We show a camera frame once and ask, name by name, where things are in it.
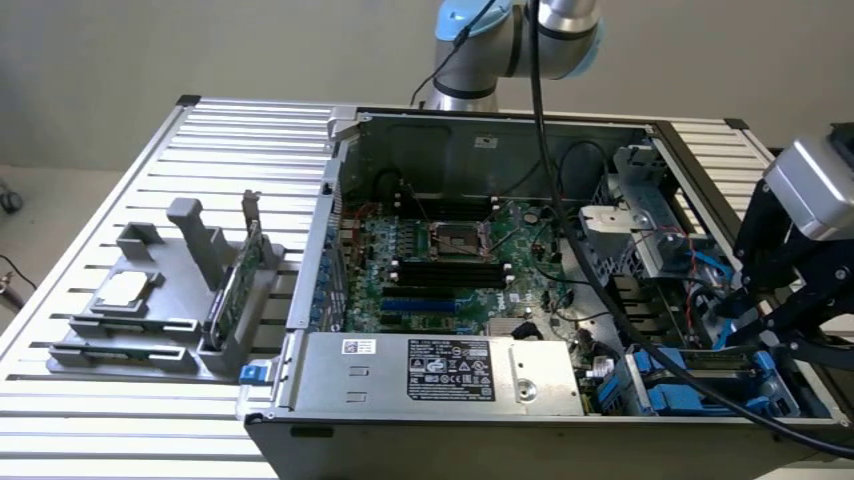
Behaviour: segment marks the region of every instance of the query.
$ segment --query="blue latch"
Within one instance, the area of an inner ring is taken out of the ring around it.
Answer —
[[[268,385],[267,367],[263,365],[244,365],[240,369],[240,385]]]

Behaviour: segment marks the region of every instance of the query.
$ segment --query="capacitor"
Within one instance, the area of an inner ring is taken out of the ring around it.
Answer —
[[[522,221],[529,225],[537,225],[539,223],[539,213],[535,210],[529,210],[522,215]]]

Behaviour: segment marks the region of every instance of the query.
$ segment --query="metal frame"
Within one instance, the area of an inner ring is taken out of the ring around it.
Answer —
[[[302,250],[320,188],[320,176],[306,170],[322,170],[331,157],[330,112],[328,106],[215,98],[172,110],[0,337],[0,478],[275,478],[235,420],[236,386],[48,377],[47,345],[67,329],[66,320],[51,315],[86,305],[116,258],[118,248],[102,246],[116,236],[114,225],[131,218],[159,221],[175,196],[170,191],[203,192],[206,208],[215,210],[231,204],[230,195],[260,190],[268,194],[260,207],[271,241]],[[749,131],[733,130],[722,120],[570,115],[581,121],[671,122],[729,205],[743,214],[773,158]],[[230,177],[235,166],[238,179]],[[238,219],[236,227],[244,229],[234,198],[235,211],[214,212],[208,224],[227,226]],[[131,212],[128,207],[138,208]],[[699,226],[690,212],[689,218]],[[302,254],[290,253],[280,267],[256,357],[280,350],[300,262]],[[852,323],[842,319],[829,327],[854,337]],[[824,388],[814,373],[805,376]]]

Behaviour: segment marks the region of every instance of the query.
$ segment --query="black cable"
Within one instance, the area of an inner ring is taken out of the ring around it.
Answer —
[[[529,21],[531,25],[537,25],[537,18],[539,15],[539,1],[534,0],[529,2]],[[554,179],[555,172],[551,161],[549,160],[549,146],[546,143],[546,121],[543,115],[543,91],[541,85],[541,71],[539,71],[539,32],[538,28],[530,28],[530,55],[531,55],[531,101],[534,107],[534,125],[537,128],[537,136],[539,143],[539,155],[541,162],[543,167],[546,168],[546,173]],[[573,235],[573,227],[570,226],[570,222],[566,220],[566,215],[563,212],[563,204],[561,203],[561,194],[558,192],[558,187],[555,181],[549,182],[553,206],[558,211],[558,222],[561,222],[561,228],[563,229],[565,235],[570,242],[570,247],[573,248],[573,253],[575,254],[579,266],[587,278],[597,278],[593,266],[587,261],[587,257],[585,256],[583,247],[581,242]],[[714,402],[729,408],[735,414],[754,422],[757,425],[773,430],[782,437],[789,438],[797,443],[806,445],[808,447],[829,453],[830,455],[836,455],[842,458],[854,459],[854,449],[846,447],[845,445],[840,445],[832,442],[826,442],[805,433],[800,432],[790,428],[785,423],[774,418],[767,418],[758,413],[750,411],[737,402],[726,398],[714,388],[709,387],[705,382],[699,381],[694,376],[689,373],[686,369],[683,369],[667,355],[665,355],[659,349],[655,347],[653,342],[643,336],[643,334],[635,329],[623,315],[617,302],[606,292],[605,288],[599,284],[599,282],[591,282],[590,286],[593,287],[602,303],[605,304],[607,310],[611,312],[614,316],[614,320],[621,327],[621,329],[629,334],[631,341],[641,345],[641,348],[646,350],[650,356],[655,359],[658,363],[673,373],[673,375],[679,378],[694,390],[706,395]]]
[[[558,316],[558,318],[561,320],[565,320],[565,321],[573,322],[573,323],[579,323],[579,322],[586,322],[587,320],[593,320],[594,318],[599,318],[599,317],[603,317],[606,315],[610,315],[611,312],[599,312],[595,315],[589,315],[587,317],[583,317],[583,318],[569,318],[569,317],[563,316],[561,314],[561,312],[557,311],[557,310],[554,311],[554,314]]]
[[[495,0],[490,0],[489,2],[486,2],[486,5],[483,5],[483,8],[478,12],[478,15],[475,15],[475,18],[471,19],[471,22],[469,22],[469,24],[463,27],[463,29],[457,34],[457,37],[454,37],[454,48],[449,52],[449,55],[445,57],[445,60],[442,60],[442,63],[439,64],[437,69],[433,71],[430,76],[425,79],[422,84],[418,86],[418,88],[413,92],[413,96],[410,97],[410,107],[415,105],[415,97],[418,96],[418,92],[422,91],[422,89],[425,88],[425,85],[427,85],[427,82],[430,82],[434,78],[437,78],[437,75],[439,75],[439,72],[451,61],[451,58],[454,58],[454,55],[457,55],[457,52],[459,52],[459,49],[463,48],[463,44],[466,43],[466,40],[469,40],[469,36],[471,35],[473,27],[481,21],[481,19],[483,18],[483,15],[486,15],[486,12],[490,10],[494,3],[495,3]]]
[[[517,182],[510,187],[507,187],[505,190],[502,190],[499,193],[497,193],[495,196],[503,197],[505,195],[509,195],[517,188],[519,188],[519,186],[525,182],[527,182],[529,179],[534,176],[534,174],[537,173],[537,170],[539,170],[539,166],[541,166],[539,162],[534,163],[534,166],[527,171],[527,173],[525,175],[522,175],[522,178],[519,178],[519,180],[517,180]]]
[[[566,147],[563,155],[561,155],[561,161],[558,162],[558,190],[561,191],[561,194],[566,193],[566,190],[563,188],[563,165],[566,163],[566,157],[570,156],[573,150],[583,145],[591,146],[599,152],[599,157],[602,158],[602,176],[605,177],[605,175],[607,175],[609,173],[609,154],[605,153],[605,148],[602,148],[602,145],[599,145],[593,140],[579,140],[577,142],[573,142],[569,147]]]
[[[590,285],[590,282],[586,282],[585,280],[570,280],[569,278],[555,277],[541,268],[539,262],[537,261],[537,257],[534,256],[534,244],[537,243],[537,240],[539,240],[539,237],[542,236],[543,232],[549,227],[550,227],[550,224],[549,222],[546,222],[546,225],[543,225],[543,228],[539,229],[539,231],[534,234],[534,238],[531,239],[531,248],[529,251],[529,255],[531,257],[531,265],[534,265],[534,269],[537,270],[537,273],[539,273],[543,277],[546,277],[553,282],[567,283],[573,285]]]
[[[15,265],[15,262],[10,259],[10,257],[7,257],[6,255],[0,255],[0,258],[3,258],[7,261],[7,263],[12,267],[12,270],[15,270],[15,273],[18,274],[18,276],[22,277],[22,280],[24,280],[30,284],[34,290],[38,290],[39,287],[36,286],[34,281],[30,280],[30,278],[27,278],[27,275],[22,273],[20,269],[18,268],[18,265]]]
[[[401,169],[398,167],[381,168],[379,171],[377,172],[377,175],[374,175],[374,181],[371,182],[371,194],[369,196],[370,200],[373,201],[379,200],[379,197],[377,196],[377,190],[379,189],[379,181],[390,173],[395,174],[395,176],[398,177],[398,180],[403,178],[403,172],[401,172]]]

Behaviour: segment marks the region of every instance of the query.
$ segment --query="sticker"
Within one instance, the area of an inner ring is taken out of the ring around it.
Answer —
[[[489,341],[410,340],[407,363],[406,393],[413,400],[495,401]]]
[[[347,355],[374,355],[377,353],[377,340],[373,338],[344,340],[342,353]]]
[[[475,137],[475,148],[498,148],[498,138]]]

